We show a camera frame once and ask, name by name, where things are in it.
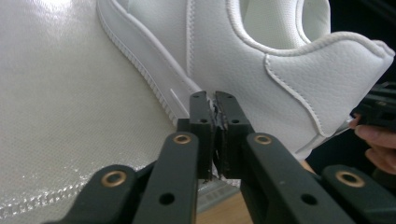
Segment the white leather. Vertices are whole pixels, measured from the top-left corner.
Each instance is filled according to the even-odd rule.
[[[186,2],[186,8],[168,7],[186,6]],[[111,26],[107,30],[114,32],[111,34],[120,42],[130,43],[118,46],[128,51],[129,57],[131,54],[136,57],[134,63],[147,61],[143,65],[153,82],[161,84],[168,78],[184,78],[183,82],[159,88],[163,92],[176,90],[174,99],[164,95],[166,102],[172,104],[179,99],[181,107],[188,108],[189,92],[183,89],[192,87],[191,83],[194,88],[189,90],[205,90],[209,94],[227,91],[238,99],[256,132],[276,136],[298,160],[305,159],[312,148],[337,131],[393,61],[394,51],[383,42],[352,33],[329,35],[327,1],[244,1],[242,8],[237,0],[175,0],[167,2],[168,6],[155,0],[130,3],[133,8],[129,4],[128,15],[123,17],[142,22],[148,28],[143,31],[145,35],[156,37],[156,41],[147,43],[145,55],[134,51],[139,43],[133,43],[134,38],[143,35],[122,36],[112,31]],[[104,15],[111,14],[106,4],[99,1],[98,6]],[[158,6],[162,9],[160,21],[154,16],[160,13]],[[163,21],[165,15],[169,21]],[[180,25],[184,21],[173,21],[181,20],[183,15],[187,15],[184,28]],[[253,35],[257,22],[245,29],[251,21],[263,22],[265,32]],[[171,25],[164,29],[159,24]],[[180,45],[176,49],[170,43],[184,38],[184,48]],[[185,52],[184,60],[179,59],[180,49]],[[161,54],[166,61],[187,68],[186,74],[156,75],[155,70],[162,65],[159,61],[155,65],[149,63],[150,53],[152,57]],[[173,109],[175,105],[170,106],[172,111],[177,111]],[[176,113],[176,118],[183,116]]]

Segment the white leather shoe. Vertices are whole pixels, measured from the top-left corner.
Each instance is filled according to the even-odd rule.
[[[197,91],[234,95],[256,132],[298,160],[331,137],[393,61],[330,34],[324,0],[99,0],[101,22],[176,121]]]

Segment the human hand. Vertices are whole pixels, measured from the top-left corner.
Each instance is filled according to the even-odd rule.
[[[396,175],[396,133],[386,128],[358,125],[360,115],[349,123],[349,128],[371,147],[366,157],[380,170]]]

